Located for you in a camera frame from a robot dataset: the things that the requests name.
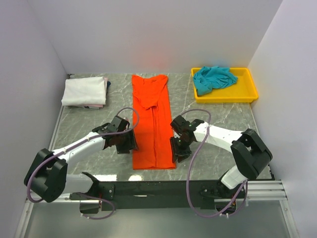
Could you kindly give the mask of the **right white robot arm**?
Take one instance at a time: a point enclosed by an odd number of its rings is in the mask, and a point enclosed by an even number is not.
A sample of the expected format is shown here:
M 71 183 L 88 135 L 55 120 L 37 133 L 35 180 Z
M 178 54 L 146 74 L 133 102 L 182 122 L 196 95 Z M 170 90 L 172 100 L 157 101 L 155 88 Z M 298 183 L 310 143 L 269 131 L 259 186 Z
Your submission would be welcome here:
M 189 122 L 183 116 L 177 116 L 171 127 L 178 135 L 170 138 L 173 162 L 189 158 L 193 142 L 211 144 L 232 153 L 235 166 L 222 176 L 217 186 L 218 194 L 224 198 L 230 197 L 243 181 L 256 179 L 273 158 L 257 132 L 250 128 L 229 130 L 201 119 Z

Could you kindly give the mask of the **orange t-shirt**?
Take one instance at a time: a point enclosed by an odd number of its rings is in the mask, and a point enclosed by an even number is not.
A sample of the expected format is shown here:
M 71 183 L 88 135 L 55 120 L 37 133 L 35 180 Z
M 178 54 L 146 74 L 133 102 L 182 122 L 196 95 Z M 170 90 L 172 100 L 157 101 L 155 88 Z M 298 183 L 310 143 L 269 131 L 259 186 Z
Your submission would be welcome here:
M 132 75 L 133 123 L 138 150 L 132 155 L 135 170 L 175 169 L 170 138 L 173 130 L 168 76 L 143 78 Z

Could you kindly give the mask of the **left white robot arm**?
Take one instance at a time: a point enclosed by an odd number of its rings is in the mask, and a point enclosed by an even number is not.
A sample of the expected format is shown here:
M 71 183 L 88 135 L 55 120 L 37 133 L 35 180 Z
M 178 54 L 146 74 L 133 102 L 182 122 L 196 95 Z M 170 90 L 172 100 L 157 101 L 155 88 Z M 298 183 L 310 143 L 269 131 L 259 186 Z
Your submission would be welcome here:
M 102 197 L 103 190 L 96 177 L 87 172 L 70 175 L 68 170 L 79 161 L 112 146 L 116 147 L 118 154 L 137 149 L 134 127 L 119 116 L 68 146 L 53 151 L 40 150 L 24 179 L 28 199 L 36 202 L 31 191 L 46 202 L 53 202 L 65 193 L 81 193 L 87 199 Z

